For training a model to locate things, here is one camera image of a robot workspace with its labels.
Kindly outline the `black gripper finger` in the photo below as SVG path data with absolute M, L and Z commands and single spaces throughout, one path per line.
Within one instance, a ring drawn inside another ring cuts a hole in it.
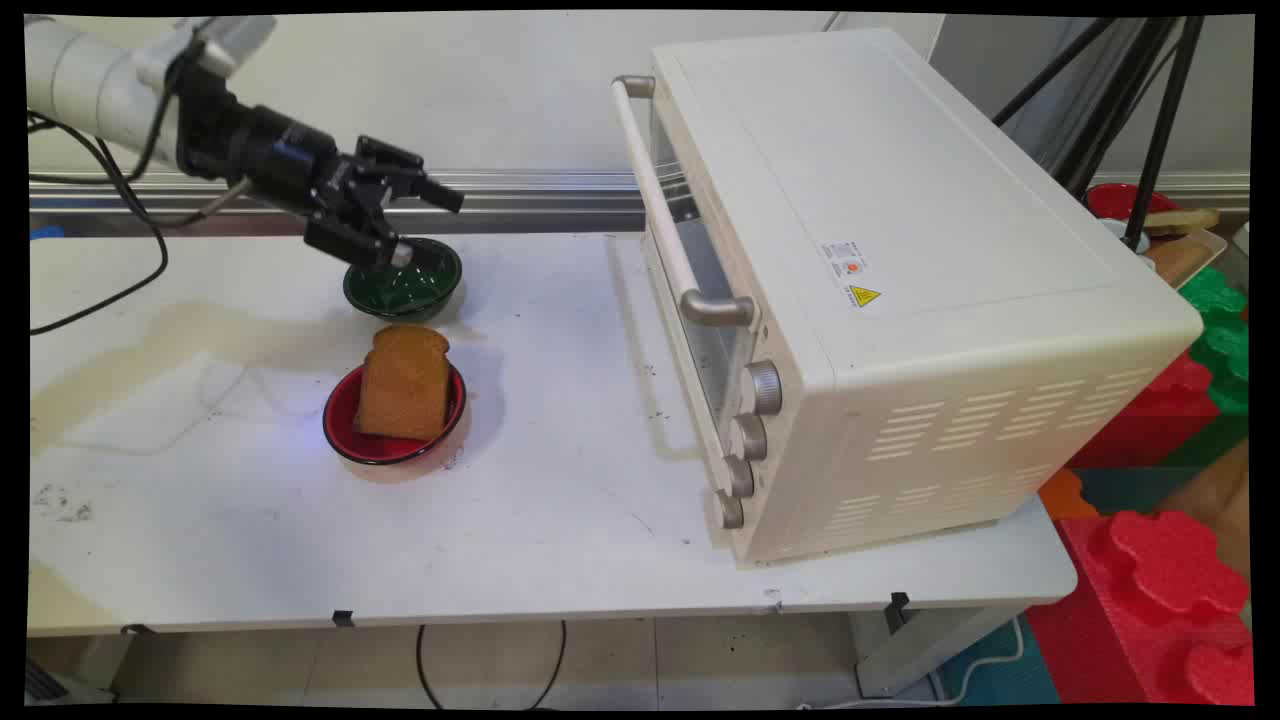
M 460 214 L 465 205 L 465 195 L 431 178 L 424 159 L 410 150 L 361 135 L 355 158 L 356 176 L 381 183 L 389 190 L 390 200 L 412 196 L 452 214 Z
M 415 255 L 415 246 L 392 228 L 370 195 L 353 195 L 339 206 L 312 211 L 305 222 L 303 241 L 362 269 L 404 268 Z

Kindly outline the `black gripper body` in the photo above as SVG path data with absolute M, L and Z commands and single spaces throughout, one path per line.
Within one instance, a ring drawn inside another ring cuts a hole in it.
M 188 176 L 246 183 L 246 193 L 306 218 L 352 195 L 356 158 L 320 129 L 264 105 L 247 106 L 193 61 L 175 72 L 175 163 Z

